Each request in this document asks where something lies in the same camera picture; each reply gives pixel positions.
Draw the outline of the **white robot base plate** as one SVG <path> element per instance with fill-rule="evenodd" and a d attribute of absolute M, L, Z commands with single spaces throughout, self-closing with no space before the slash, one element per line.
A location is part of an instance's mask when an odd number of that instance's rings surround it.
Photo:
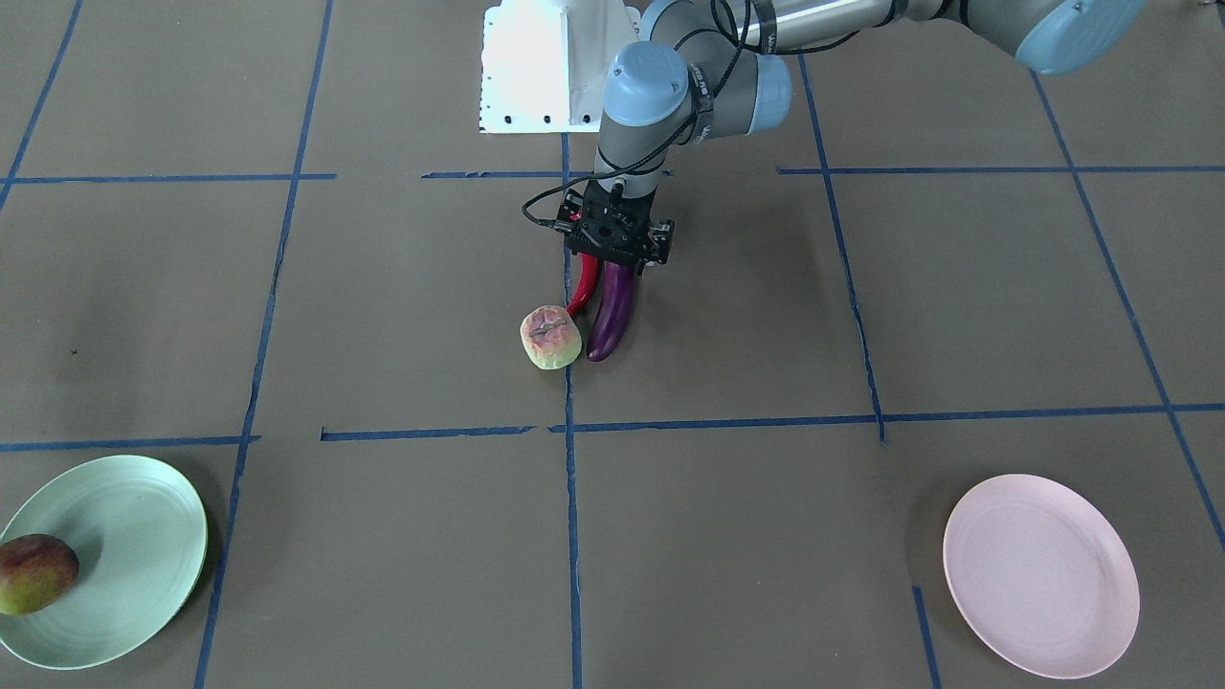
<path fill-rule="evenodd" d="M 479 131 L 597 132 L 612 56 L 638 39 L 624 1 L 501 1 L 481 18 Z"/>

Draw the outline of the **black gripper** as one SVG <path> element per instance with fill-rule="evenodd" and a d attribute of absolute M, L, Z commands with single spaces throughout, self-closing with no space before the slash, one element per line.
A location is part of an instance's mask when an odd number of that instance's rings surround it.
<path fill-rule="evenodd" d="M 650 265 L 666 264 L 671 253 L 675 222 L 650 218 L 655 199 L 657 192 L 620 197 L 590 181 L 586 192 L 565 191 L 557 230 L 568 253 L 631 265 L 642 273 Z"/>

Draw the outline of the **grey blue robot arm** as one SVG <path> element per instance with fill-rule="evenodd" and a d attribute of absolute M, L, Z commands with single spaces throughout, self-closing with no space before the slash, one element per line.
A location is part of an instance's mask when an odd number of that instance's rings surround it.
<path fill-rule="evenodd" d="M 674 224 L 650 210 L 674 145 L 774 129 L 791 112 L 786 56 L 869 29 L 946 18 L 1033 74 L 1073 74 L 1114 47 L 1142 1 L 655 1 L 612 56 L 597 158 L 554 228 L 586 272 L 665 264 Z"/>

